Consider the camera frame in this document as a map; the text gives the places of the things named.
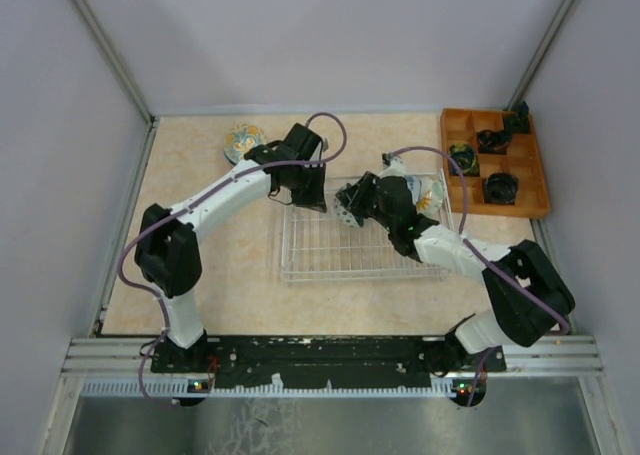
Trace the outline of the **blue white patterned bowl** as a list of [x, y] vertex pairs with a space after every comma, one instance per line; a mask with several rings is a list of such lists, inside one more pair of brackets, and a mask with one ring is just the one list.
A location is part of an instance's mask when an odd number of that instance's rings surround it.
[[417, 205], [421, 200], [422, 183], [419, 178], [413, 175], [405, 176], [406, 184], [411, 194], [412, 203]]

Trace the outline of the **yellow floral bowl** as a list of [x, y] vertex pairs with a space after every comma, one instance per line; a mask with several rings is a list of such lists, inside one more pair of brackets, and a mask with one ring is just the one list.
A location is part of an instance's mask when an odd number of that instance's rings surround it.
[[425, 216], [436, 215], [445, 199], [443, 183], [435, 175], [419, 177], [418, 182], [417, 211]]

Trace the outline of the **white wire dish rack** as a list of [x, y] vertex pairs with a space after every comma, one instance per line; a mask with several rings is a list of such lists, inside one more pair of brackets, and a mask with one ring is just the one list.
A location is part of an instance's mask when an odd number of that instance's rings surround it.
[[281, 273], [288, 282], [366, 279], [428, 279], [441, 281], [445, 268], [422, 264], [396, 252], [386, 230], [372, 220], [351, 227], [335, 210], [334, 195], [356, 176], [325, 182], [327, 211], [284, 208]]

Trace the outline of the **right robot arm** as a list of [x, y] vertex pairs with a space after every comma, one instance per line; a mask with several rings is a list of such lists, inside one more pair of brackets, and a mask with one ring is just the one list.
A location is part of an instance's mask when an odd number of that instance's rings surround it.
[[491, 244], [453, 231], [419, 211], [419, 194], [419, 184], [407, 176], [367, 172], [340, 188], [334, 205], [349, 226], [378, 223], [400, 255], [483, 284], [489, 309], [445, 334], [427, 357], [434, 371], [470, 370], [506, 343], [530, 347], [554, 327], [568, 332], [575, 300], [537, 243]]

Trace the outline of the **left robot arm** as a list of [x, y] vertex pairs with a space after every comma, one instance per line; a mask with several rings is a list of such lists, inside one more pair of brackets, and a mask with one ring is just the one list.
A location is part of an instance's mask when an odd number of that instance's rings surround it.
[[290, 192], [295, 206], [324, 213], [323, 152], [322, 138], [296, 123], [284, 139], [253, 147], [200, 193], [169, 208], [153, 204], [145, 210], [134, 262], [159, 290], [172, 358], [184, 370], [197, 371], [208, 359], [195, 300], [203, 272], [201, 242], [247, 205], [282, 189]]

